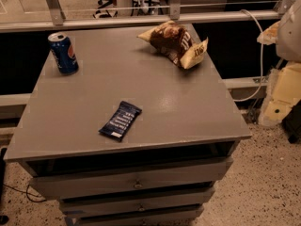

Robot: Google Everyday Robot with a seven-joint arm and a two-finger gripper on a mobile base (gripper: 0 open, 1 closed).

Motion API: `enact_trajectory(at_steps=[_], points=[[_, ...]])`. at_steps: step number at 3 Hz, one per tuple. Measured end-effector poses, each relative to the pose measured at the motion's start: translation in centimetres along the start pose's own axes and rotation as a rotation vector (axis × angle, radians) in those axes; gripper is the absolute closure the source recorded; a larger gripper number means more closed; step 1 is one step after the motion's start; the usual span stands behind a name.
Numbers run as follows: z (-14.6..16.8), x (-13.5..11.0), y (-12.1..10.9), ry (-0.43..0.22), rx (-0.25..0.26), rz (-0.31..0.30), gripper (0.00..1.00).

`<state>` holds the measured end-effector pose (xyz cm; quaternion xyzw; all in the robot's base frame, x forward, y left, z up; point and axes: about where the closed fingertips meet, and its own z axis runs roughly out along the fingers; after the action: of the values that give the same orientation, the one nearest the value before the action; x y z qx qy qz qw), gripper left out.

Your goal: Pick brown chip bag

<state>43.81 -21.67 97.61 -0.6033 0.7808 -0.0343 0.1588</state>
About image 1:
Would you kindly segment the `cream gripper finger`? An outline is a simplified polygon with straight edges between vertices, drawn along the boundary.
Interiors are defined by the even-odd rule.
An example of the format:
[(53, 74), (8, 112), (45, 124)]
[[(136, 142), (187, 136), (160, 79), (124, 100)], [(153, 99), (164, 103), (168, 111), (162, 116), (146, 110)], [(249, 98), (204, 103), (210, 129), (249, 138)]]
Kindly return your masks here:
[(278, 32), (279, 22), (276, 22), (266, 28), (257, 37), (257, 42), (264, 45), (271, 45), (277, 42), (277, 32)]

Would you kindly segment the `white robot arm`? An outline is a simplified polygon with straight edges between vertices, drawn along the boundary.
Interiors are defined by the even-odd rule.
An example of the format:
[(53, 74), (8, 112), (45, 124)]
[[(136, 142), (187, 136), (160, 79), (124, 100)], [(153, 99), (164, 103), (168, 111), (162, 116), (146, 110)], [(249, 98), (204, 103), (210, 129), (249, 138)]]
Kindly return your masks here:
[(301, 0), (295, 0), (280, 21), (261, 32), (257, 42), (274, 43), (279, 57), (301, 62)]

